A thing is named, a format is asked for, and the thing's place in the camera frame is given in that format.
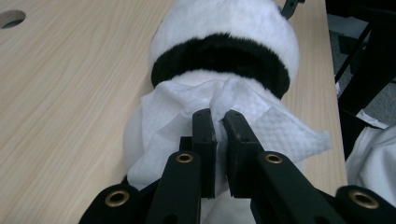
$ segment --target black chair leg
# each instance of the black chair leg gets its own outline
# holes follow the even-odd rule
[[[396,27],[372,24],[361,65],[338,100],[338,105],[357,115],[396,77]]]

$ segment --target white cloth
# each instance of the white cloth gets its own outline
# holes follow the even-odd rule
[[[267,47],[285,64],[290,85],[295,80],[299,67],[297,38],[274,0],[177,0],[152,39],[149,70],[174,46],[213,34],[251,39]]]
[[[396,125],[365,128],[346,160],[349,185],[370,189],[396,206]]]
[[[265,150],[281,152],[294,162],[329,149],[330,136],[327,132],[315,132],[301,123],[257,81],[231,74],[216,74],[218,79],[212,79],[211,75],[215,73],[210,74],[195,71],[176,77],[162,82],[142,98],[141,106],[131,116],[124,133],[128,181],[142,189],[160,178],[167,158],[178,151],[180,136],[191,136],[192,114],[210,108],[218,140],[216,195],[219,197],[203,200],[201,220],[219,223],[215,220],[223,214],[220,215],[224,216],[221,220],[229,222],[222,223],[236,223],[234,221],[241,219],[246,221],[244,223],[254,223],[248,200],[231,199],[229,192],[220,195],[227,190],[227,136],[220,122],[224,114],[230,109],[244,114]]]

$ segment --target plush toy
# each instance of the plush toy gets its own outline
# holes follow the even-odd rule
[[[329,135],[302,124],[280,102],[296,78],[299,49],[273,0],[177,0],[149,51],[154,91],[124,132],[128,181],[142,189],[161,177],[191,115],[210,108],[218,141],[216,199],[202,201],[203,223],[254,223],[247,200],[234,200],[225,175],[230,109],[245,115],[265,149],[301,161],[330,148]]]

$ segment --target hole in table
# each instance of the hole in table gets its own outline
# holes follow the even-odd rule
[[[0,13],[0,28],[9,29],[21,24],[26,19],[26,14],[20,10],[9,10]]]

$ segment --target gray floor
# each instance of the gray floor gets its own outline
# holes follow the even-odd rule
[[[334,66],[334,73],[337,73],[344,60],[347,58],[347,55],[340,53],[338,35],[342,34],[352,37],[358,37],[362,29],[364,29],[365,24],[362,24],[359,21],[357,23],[354,23],[353,21],[350,21],[350,19],[346,19],[346,21],[343,22],[343,19],[334,18],[334,16],[330,16],[328,18],[328,21],[330,29],[330,39],[332,44],[332,60]],[[348,29],[348,26],[352,26],[354,27],[354,29]],[[339,81],[341,92],[345,88],[351,77],[352,75],[348,67],[348,69]],[[364,109],[364,112],[367,115],[378,119],[385,124],[396,124],[396,84],[389,83],[388,86],[384,90],[382,90],[374,98],[374,100]]]

